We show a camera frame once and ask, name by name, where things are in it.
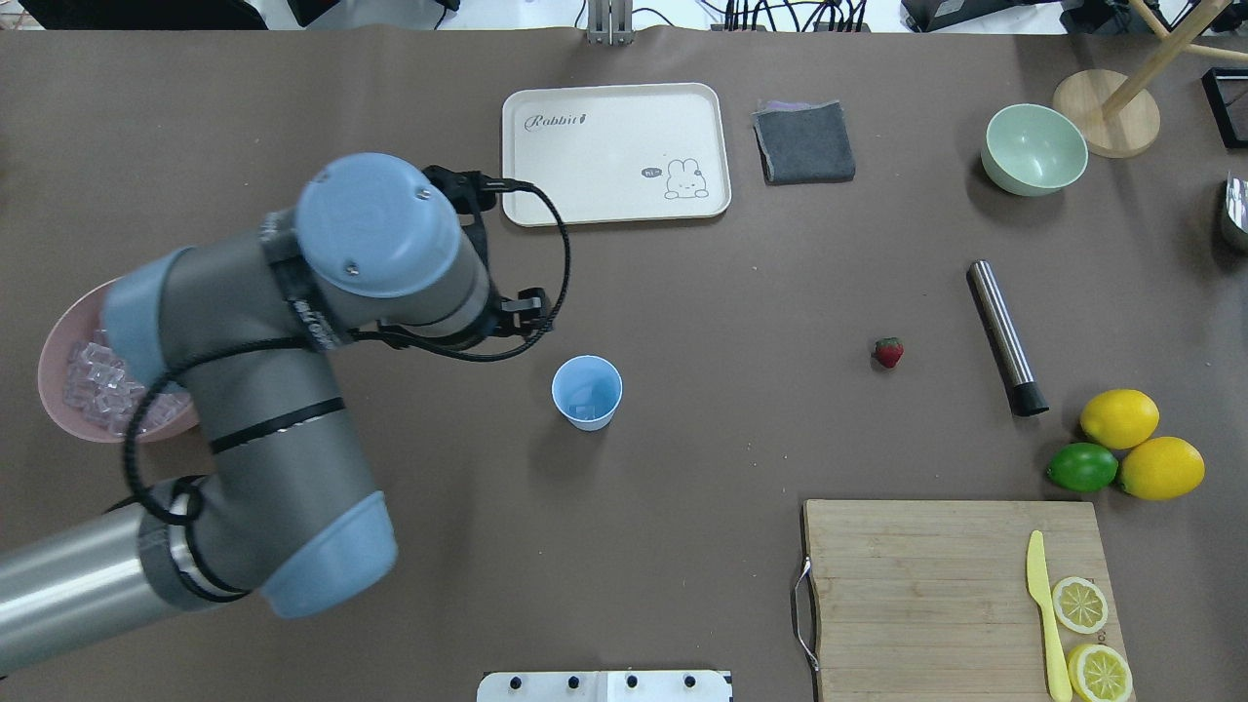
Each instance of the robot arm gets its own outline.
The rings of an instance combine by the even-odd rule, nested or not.
[[[389,571],[384,498],[319,351],[368,334],[448,355],[492,335],[527,347],[563,300],[547,314],[540,290],[512,301],[489,279],[493,195],[477,197],[523,184],[426,172],[437,182],[392,156],[341,159],[258,232],[114,285],[114,347],[150,388],[173,373],[190,390],[217,472],[0,557],[0,675],[252,590],[278,616],[313,615]],[[356,331],[377,320],[392,331]],[[238,352],[197,356],[220,350]]]

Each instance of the stainless steel tube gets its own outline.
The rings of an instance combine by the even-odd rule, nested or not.
[[[182,612],[144,573],[142,517],[134,505],[0,557],[0,675]]]
[[[971,265],[967,276],[971,279],[975,296],[983,310],[983,321],[1010,385],[1010,405],[1013,413],[1020,417],[1030,417],[1047,411],[1048,403],[1045,402],[1045,397],[1036,385],[1036,378],[1031,373],[1027,355],[1023,353],[1018,332],[1010,319],[1010,310],[1006,309],[1001,287],[997,285],[996,276],[992,275],[992,266],[981,259]]]

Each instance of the yellow knife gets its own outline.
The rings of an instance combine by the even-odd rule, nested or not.
[[[1033,531],[1027,542],[1027,592],[1040,605],[1045,625],[1045,670],[1048,673],[1048,696],[1055,702],[1071,702],[1071,678],[1066,672],[1066,655],[1057,636],[1053,616],[1053,595],[1048,591],[1048,565],[1045,562],[1045,535]]]

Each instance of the metal bracket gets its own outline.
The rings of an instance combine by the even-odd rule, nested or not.
[[[806,653],[806,661],[810,663],[810,670],[819,672],[819,658],[815,657],[815,652],[810,650],[806,640],[801,637],[801,623],[797,621],[797,591],[801,588],[801,581],[810,578],[810,556],[806,556],[801,562],[801,572],[797,573],[797,581],[792,583],[792,631],[797,635],[797,643],[801,643],[801,650]],[[814,637],[811,637],[811,643],[814,643]]]
[[[733,702],[731,671],[495,672],[477,702]]]
[[[590,44],[633,44],[633,0],[589,0]]]

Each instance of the wooden cutting board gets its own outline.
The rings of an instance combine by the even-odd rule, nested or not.
[[[1097,635],[1058,625],[1063,651],[1099,642],[1131,662],[1087,502],[810,500],[805,526],[822,702],[1047,702],[1032,530],[1050,585],[1085,577],[1109,601]]]

